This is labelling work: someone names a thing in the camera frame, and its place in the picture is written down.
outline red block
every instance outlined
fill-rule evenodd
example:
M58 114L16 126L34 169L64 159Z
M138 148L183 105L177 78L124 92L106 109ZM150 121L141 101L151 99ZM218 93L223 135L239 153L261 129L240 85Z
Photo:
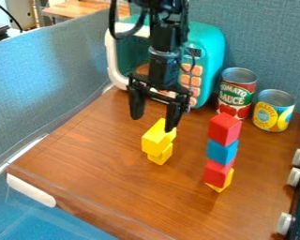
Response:
M208 159L203 173L204 183L211 184L218 188L223 188L226 182L227 175L233 167L234 159L226 166L217 163L214 160Z
M228 146L239 138L242 122L222 112L210 120L208 136L215 142Z

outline yellow block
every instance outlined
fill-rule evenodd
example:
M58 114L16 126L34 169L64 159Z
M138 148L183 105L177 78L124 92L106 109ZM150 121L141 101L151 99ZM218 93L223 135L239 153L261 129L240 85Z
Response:
M173 143L169 143L168 147L162 152L159 157L148 155L150 161L155 162L157 165L163 165L173 155Z
M142 136L142 151L152 157L159 157L162 152L176 137L176 127L166 133L164 131L166 119L160 118L144 135Z
M217 192L221 192L223 191L224 189L226 189L233 181L233 173L234 173L234 169L231 169L228 173L228 176L227 176L227 179L226 179L226 182L225 182L225 186L223 188L220 188L220 187L215 187L211 184L206 184L207 186L209 186L210 188L212 188L214 191L217 191Z

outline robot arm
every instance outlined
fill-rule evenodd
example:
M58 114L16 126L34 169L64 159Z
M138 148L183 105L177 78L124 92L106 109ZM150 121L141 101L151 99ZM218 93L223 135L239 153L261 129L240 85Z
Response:
M147 96L162 100L168 103L165 130L169 132L178 125L182 114L189 111L191 93L178 81L181 47L188 40L189 32L188 0L129 0L131 1L141 7L142 12L135 26L126 33L115 33L117 0L112 0L109 14L109 29L115 39L124 39L135 34L143 27L146 15L150 16L149 75L129 75L127 90L130 114L135 120L143 116ZM160 13L166 13L168 17L161 18ZM173 91L176 97L162 96L150 91L151 88Z

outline red can label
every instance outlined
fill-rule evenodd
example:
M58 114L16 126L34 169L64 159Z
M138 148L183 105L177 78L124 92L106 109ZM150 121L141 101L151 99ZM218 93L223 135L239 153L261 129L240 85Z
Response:
M222 81L218 97L218 113L228 113L238 119L247 118L250 114L251 101L256 83L241 84Z

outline tomato sauce can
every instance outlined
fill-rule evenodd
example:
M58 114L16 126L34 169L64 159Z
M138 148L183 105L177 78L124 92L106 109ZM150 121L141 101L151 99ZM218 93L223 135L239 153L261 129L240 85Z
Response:
M230 67L221 77L217 112L228 113L237 119L247 118L257 88L257 76L249 69Z
M295 97L290 94L277 89L263 90L258 95L253 124L262 130L282 132L291 122L294 106Z

